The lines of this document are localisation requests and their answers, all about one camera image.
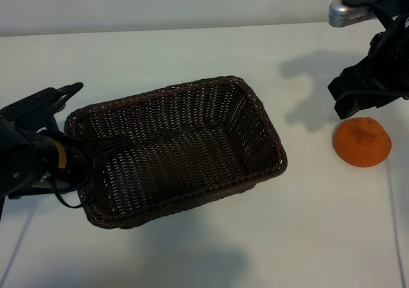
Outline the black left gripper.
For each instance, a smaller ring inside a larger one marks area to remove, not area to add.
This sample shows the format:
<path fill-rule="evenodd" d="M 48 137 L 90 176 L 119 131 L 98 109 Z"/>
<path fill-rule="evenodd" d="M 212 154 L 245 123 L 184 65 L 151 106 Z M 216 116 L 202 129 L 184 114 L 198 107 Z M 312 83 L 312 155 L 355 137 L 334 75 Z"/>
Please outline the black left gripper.
<path fill-rule="evenodd" d="M 109 209 L 109 198 L 101 169 L 92 162 L 108 162 L 128 148 L 124 136 L 79 140 L 56 130 L 31 132 L 35 165 L 40 177 L 30 186 L 31 194 L 51 194 L 55 186 L 61 194 L 76 191 L 89 179 L 93 201 L 98 209 Z"/>

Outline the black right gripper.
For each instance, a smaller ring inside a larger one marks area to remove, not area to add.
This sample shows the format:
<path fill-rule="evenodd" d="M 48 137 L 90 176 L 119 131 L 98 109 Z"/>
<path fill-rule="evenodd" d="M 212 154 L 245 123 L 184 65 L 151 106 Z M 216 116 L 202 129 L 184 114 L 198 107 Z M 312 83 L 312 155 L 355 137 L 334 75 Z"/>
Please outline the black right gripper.
<path fill-rule="evenodd" d="M 371 94 L 352 95 L 367 89 L 360 66 L 345 68 L 328 85 L 340 119 L 360 110 L 383 107 L 398 98 L 408 99 L 408 15 L 398 16 L 390 27 L 373 37 L 367 61 Z"/>

